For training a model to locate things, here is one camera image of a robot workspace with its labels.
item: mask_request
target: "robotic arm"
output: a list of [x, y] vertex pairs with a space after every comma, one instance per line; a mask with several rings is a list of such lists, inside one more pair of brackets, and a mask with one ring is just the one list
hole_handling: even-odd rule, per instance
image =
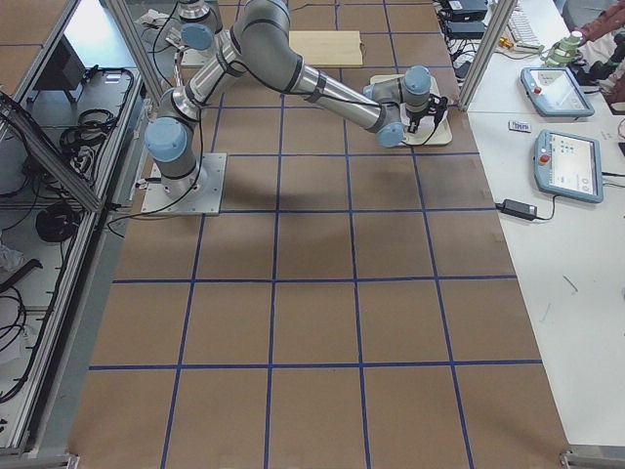
[[[245, 14], [231, 30], [221, 29], [217, 3], [181, 2], [186, 22], [183, 37], [190, 47], [212, 47], [208, 63], [186, 86], [168, 90], [161, 99], [158, 118], [146, 131], [146, 146], [161, 171], [163, 186], [172, 198], [201, 186], [205, 176], [190, 147], [200, 112], [246, 72], [278, 93], [300, 95], [376, 134], [383, 147], [395, 147], [404, 132], [416, 132], [425, 115], [442, 119], [446, 99], [430, 93], [431, 76], [413, 66], [400, 79], [367, 86], [364, 94], [351, 89], [304, 63], [288, 43], [290, 17], [281, 0], [250, 0]], [[214, 37], [212, 31], [218, 32]], [[401, 123], [405, 104], [410, 125]]]

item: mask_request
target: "black box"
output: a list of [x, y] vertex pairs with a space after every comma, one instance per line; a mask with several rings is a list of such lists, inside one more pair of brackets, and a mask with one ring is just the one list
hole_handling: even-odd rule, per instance
[[440, 0], [448, 21], [481, 21], [488, 7], [484, 0]]
[[448, 22], [446, 26], [449, 39], [481, 39], [486, 31], [481, 21]]

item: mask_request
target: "power adapter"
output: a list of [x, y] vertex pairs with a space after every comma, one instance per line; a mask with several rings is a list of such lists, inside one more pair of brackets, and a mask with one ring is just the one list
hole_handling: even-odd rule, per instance
[[512, 215], [513, 217], [523, 218], [524, 220], [534, 221], [538, 218], [536, 213], [536, 205], [528, 205], [527, 203], [517, 202], [506, 198], [495, 206], [501, 213]]

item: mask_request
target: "table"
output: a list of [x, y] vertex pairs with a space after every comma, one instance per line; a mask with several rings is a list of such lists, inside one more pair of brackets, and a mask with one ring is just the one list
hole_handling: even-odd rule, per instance
[[[548, 47], [567, 35], [552, 2], [521, 0], [532, 28]], [[603, 98], [596, 113], [578, 122], [555, 123], [539, 116], [519, 81], [537, 58], [492, 58], [469, 107], [488, 183], [496, 201], [511, 198], [538, 206], [548, 217], [551, 198], [536, 189], [532, 152], [542, 129], [600, 141], [603, 170], [625, 173], [617, 145], [621, 118]], [[508, 120], [532, 126], [531, 134], [508, 131]], [[547, 223], [500, 214], [547, 370], [562, 426], [572, 445], [625, 446], [625, 191], [605, 188], [604, 202], [559, 198]]]

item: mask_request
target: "blue joint cap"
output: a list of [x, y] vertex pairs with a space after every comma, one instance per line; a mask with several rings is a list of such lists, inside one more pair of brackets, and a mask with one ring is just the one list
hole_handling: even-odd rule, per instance
[[185, 44], [197, 51], [209, 49], [213, 45], [213, 39], [215, 38], [211, 28], [199, 22], [183, 24], [181, 35]]
[[362, 94], [370, 100], [373, 99], [373, 87], [374, 85], [367, 85], [362, 89]]
[[403, 86], [413, 95], [425, 95], [430, 93], [432, 76], [424, 66], [415, 65], [403, 75]]
[[147, 126], [146, 147], [156, 161], [170, 163], [187, 149], [187, 131], [173, 117], [159, 117]]
[[401, 122], [391, 122], [382, 127], [376, 134], [376, 137], [382, 147], [387, 149], [396, 147], [403, 141], [403, 124]]

